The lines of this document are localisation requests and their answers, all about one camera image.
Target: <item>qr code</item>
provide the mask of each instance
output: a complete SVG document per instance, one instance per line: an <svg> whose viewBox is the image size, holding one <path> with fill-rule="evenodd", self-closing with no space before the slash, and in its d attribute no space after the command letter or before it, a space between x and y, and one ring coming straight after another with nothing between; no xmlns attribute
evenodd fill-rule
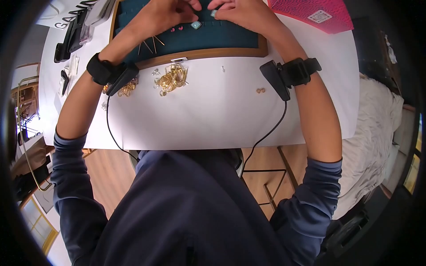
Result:
<svg viewBox="0 0 426 266"><path fill-rule="evenodd" d="M324 10L318 10L317 12L313 13L308 17L311 21L314 21L316 23L321 23L326 20L331 19L333 16L331 16L329 13L325 12Z"/></svg>

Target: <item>wooden floor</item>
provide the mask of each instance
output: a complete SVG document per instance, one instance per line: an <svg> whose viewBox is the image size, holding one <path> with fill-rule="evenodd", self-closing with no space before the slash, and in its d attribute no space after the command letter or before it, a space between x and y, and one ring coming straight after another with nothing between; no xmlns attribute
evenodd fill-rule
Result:
<svg viewBox="0 0 426 266"><path fill-rule="evenodd" d="M244 158L247 158L251 149L243 149ZM307 165L306 145L282 146L282 151L300 184ZM93 187L93 195L100 202L109 218L116 206L126 194L135 178L135 171L130 163L129 155L120 150L96 150L85 158L88 173ZM256 148L247 162L245 170L285 169L284 163L276 147ZM268 201L263 185L267 184L273 194L278 186L283 172L244 173L244 180L258 203ZM283 183L275 197L275 203L284 198L290 198L294 193L288 178ZM273 213L270 205L261 206L269 219Z"/></svg>

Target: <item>white table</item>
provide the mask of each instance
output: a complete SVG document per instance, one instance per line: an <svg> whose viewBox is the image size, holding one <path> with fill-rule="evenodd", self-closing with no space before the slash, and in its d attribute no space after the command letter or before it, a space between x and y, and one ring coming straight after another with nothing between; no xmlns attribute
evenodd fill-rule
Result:
<svg viewBox="0 0 426 266"><path fill-rule="evenodd" d="M328 35L308 24L277 14L294 33L309 57L322 66L319 72L336 107L342 137L355 133L359 104L359 69L351 31ZM75 54L80 58L77 77L89 59L108 44L112 18L95 28L93 40ZM59 91L60 72L65 63L53 62L55 46L63 42L66 30L50 29L40 68L39 103L43 135L53 145L59 110L55 97ZM284 102L262 76L259 67L270 61L282 62L269 45L269 55L256 57L220 57L189 60L189 85L177 88L165 97L153 88L156 76L151 73L162 65L139 72L139 84L130 97L114 95L109 101L109 124L114 138L124 149L224 149L252 147L278 122ZM257 88L265 93L256 93ZM259 146L304 143L294 90L290 90L287 114L280 126ZM117 149L106 124L101 104L87 135L85 147Z"/></svg>

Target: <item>turquoise stone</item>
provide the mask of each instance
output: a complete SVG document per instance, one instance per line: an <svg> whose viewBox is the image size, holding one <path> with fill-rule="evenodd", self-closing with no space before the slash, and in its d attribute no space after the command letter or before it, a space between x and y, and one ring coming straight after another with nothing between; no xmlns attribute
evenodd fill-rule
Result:
<svg viewBox="0 0 426 266"><path fill-rule="evenodd" d="M201 27L201 23L199 21L192 22L191 27L193 27L194 29L199 29L199 27Z"/></svg>

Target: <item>clear plastic bag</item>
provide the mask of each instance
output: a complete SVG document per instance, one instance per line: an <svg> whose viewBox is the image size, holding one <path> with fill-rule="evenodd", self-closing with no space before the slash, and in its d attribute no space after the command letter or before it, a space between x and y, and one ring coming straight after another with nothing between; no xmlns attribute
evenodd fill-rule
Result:
<svg viewBox="0 0 426 266"><path fill-rule="evenodd" d="M85 22L91 10L92 10L91 6L87 8L87 15L86 15L86 18L84 19ZM81 28L81 34L80 34L80 45L88 43L92 40L94 30L95 28L92 25L87 26L85 23L83 23L83 27Z"/></svg>

